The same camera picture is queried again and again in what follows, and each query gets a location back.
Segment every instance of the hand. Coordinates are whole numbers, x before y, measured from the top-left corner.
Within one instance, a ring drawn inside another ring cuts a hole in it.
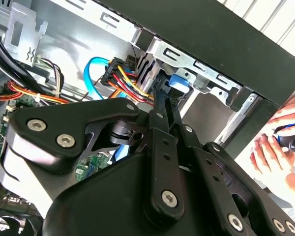
[[[280,109],[266,125],[269,129],[275,129],[280,126],[286,126],[295,123],[295,98]],[[295,126],[284,128],[277,133],[280,136],[295,135]]]
[[[273,194],[289,203],[294,201],[295,153],[291,152],[291,156],[287,156],[273,136],[267,138],[262,135],[260,143],[254,143],[250,160],[256,178],[261,180]]]

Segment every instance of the orange wire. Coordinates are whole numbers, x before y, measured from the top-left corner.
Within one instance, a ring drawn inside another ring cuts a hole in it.
[[[24,94],[27,94],[27,95],[30,95],[30,96],[37,96],[37,93],[29,91],[29,90],[24,89],[24,88],[21,88],[18,85],[16,85],[14,82],[11,82],[11,81],[8,82],[8,87],[12,91],[21,92],[21,93],[24,93]],[[60,104],[69,103],[67,100],[64,100],[62,98],[55,98],[55,97],[51,97],[51,96],[48,96],[48,95],[40,95],[40,97],[42,99],[44,99],[44,100],[57,102],[57,103],[60,103]]]
[[[118,86],[116,86],[115,84],[113,84],[112,82],[108,82],[110,86],[113,86],[115,89],[120,90],[121,92],[124,92],[125,94],[127,94],[129,97],[131,97],[131,99],[133,99],[136,102],[139,102],[137,98],[135,98],[134,96],[132,96],[131,94],[129,94],[128,92],[126,92],[125,90],[119,88]]]
[[[121,93],[120,90],[116,90],[116,91],[114,92],[114,95],[112,96],[112,98],[117,97],[120,93]]]

